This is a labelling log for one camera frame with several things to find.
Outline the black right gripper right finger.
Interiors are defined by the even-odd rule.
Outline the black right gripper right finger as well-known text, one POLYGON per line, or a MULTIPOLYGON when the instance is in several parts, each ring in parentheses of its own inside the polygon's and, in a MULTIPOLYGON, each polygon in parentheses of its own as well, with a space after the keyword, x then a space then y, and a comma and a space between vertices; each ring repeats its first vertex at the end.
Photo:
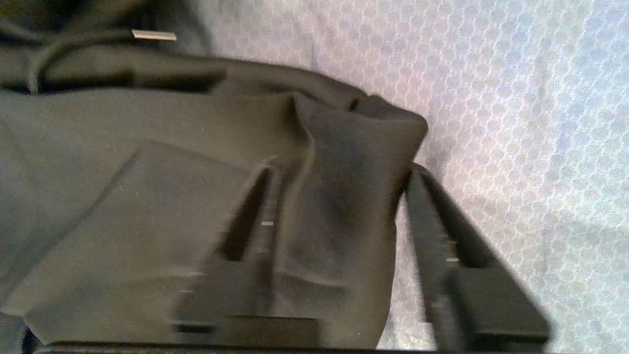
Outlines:
POLYGON ((427 321, 443 353, 540 353, 551 327, 437 179, 414 164, 410 234, 427 321))

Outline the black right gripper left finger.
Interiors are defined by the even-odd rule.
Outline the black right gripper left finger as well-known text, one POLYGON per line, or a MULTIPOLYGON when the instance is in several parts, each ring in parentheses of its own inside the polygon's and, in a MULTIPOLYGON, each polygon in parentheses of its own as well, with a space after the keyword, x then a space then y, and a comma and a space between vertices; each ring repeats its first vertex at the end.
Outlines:
POLYGON ((282 179, 276 164, 256 171, 218 244, 181 292, 172 321, 179 343, 218 343, 231 319, 269 313, 282 179))

